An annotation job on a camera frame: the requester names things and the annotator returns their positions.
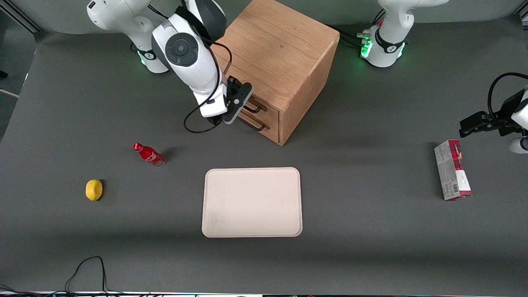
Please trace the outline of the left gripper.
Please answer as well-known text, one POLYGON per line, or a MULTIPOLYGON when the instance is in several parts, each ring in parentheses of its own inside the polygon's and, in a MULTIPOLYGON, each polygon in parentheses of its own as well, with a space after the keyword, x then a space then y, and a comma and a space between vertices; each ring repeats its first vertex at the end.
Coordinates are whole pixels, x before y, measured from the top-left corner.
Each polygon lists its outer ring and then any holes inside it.
MULTIPOLYGON (((495 114, 499 120, 499 135, 512 133, 527 135, 527 89, 509 96, 495 114)), ((478 111, 460 121, 460 137, 465 138, 478 132, 497 130, 494 117, 485 111, 478 111)))

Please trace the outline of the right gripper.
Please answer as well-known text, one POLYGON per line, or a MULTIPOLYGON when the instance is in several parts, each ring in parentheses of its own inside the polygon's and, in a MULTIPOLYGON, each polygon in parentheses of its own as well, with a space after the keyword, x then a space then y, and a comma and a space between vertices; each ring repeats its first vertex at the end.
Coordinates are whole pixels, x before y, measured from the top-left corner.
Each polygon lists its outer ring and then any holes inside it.
POLYGON ((219 82, 217 86, 214 86, 214 82, 202 83, 201 85, 193 83, 191 90, 198 105, 204 103, 211 95, 210 100, 214 100, 215 104, 219 101, 226 106, 228 102, 227 112, 223 114, 225 124, 232 124, 236 120, 253 93, 251 83, 241 83, 234 76, 228 77, 228 84, 227 82, 219 82))

